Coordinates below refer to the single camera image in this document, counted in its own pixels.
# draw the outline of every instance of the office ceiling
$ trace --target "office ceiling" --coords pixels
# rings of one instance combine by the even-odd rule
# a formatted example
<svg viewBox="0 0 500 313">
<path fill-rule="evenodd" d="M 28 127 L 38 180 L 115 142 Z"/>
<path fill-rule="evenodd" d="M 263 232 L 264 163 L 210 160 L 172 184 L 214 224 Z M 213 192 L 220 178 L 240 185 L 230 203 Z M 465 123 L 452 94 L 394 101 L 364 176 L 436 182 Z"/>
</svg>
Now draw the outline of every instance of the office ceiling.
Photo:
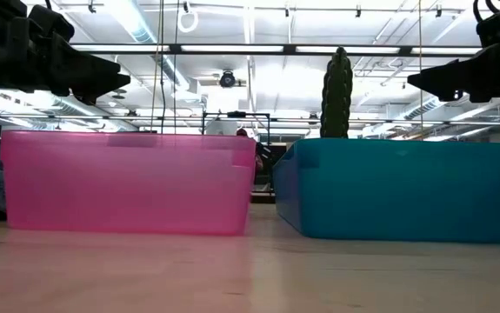
<svg viewBox="0 0 500 313">
<path fill-rule="evenodd" d="M 124 26 L 132 23 L 124 23 L 124 19 L 129 19 L 128 13 L 117 14 L 116 9 L 110 6 L 117 1 L 129 0 L 96 0 L 97 13 L 90 13 L 87 0 L 56 0 L 52 3 L 53 10 L 63 13 L 76 26 L 76 35 L 71 40 L 73 43 L 134 44 L 136 41 Z M 24 2 L 29 6 L 44 4 L 44 1 Z M 139 0 L 137 5 L 150 31 L 158 36 L 159 2 Z M 190 1 L 190 5 L 191 11 L 197 14 L 197 26 L 190 32 L 177 32 L 177 1 L 164 1 L 163 43 L 480 45 L 476 21 L 470 9 L 471 0 L 423 0 L 421 12 L 419 2 L 413 0 L 197 0 Z M 482 15 L 489 16 L 490 11 L 485 4 L 479 5 Z M 251 8 L 251 13 L 246 12 L 248 8 Z M 246 21 L 250 23 L 248 30 L 244 28 Z M 182 22 L 184 27 L 190 26 L 193 16 L 182 17 Z M 251 36 L 246 34 L 248 31 L 251 31 Z M 127 92 L 122 94 L 123 100 L 110 97 L 113 93 L 99 98 L 97 106 L 100 109 L 121 116 L 128 110 L 150 115 L 152 107 L 162 112 L 163 92 L 158 81 L 160 69 L 156 70 L 152 56 L 101 57 L 119 62 L 123 70 L 135 79 L 124 88 Z M 209 107 L 221 111 L 251 110 L 246 86 L 249 79 L 246 56 L 179 55 L 176 60 L 170 56 L 170 60 L 176 61 L 182 76 L 200 82 L 197 92 L 208 100 L 208 110 Z M 421 62 L 418 58 L 399 57 L 351 57 L 350 60 L 355 66 L 356 76 L 351 118 L 395 118 L 398 112 L 419 103 L 420 91 L 408 85 L 406 77 L 417 73 L 420 66 L 428 68 L 445 64 L 452 58 L 423 58 Z M 306 117 L 310 112 L 321 110 L 321 90 L 328 57 L 255 56 L 253 61 L 256 70 L 252 88 L 256 92 L 257 112 L 279 117 Z M 244 84 L 232 90 L 218 87 L 217 78 L 224 70 L 232 70 Z M 154 83 L 157 84 L 155 96 Z M 167 108 L 173 103 L 171 91 L 165 79 L 164 101 Z M 430 95 L 424 93 L 423 97 L 429 98 Z M 467 101 L 459 105 L 447 103 L 426 113 L 424 118 L 449 120 L 480 105 L 483 106 Z M 176 107 L 177 114 L 182 116 L 201 114 L 202 106 L 199 102 L 177 97 Z M 494 109 L 480 112 L 477 117 L 493 114 Z M 143 121 L 132 123 L 138 127 L 147 124 Z"/>
</svg>

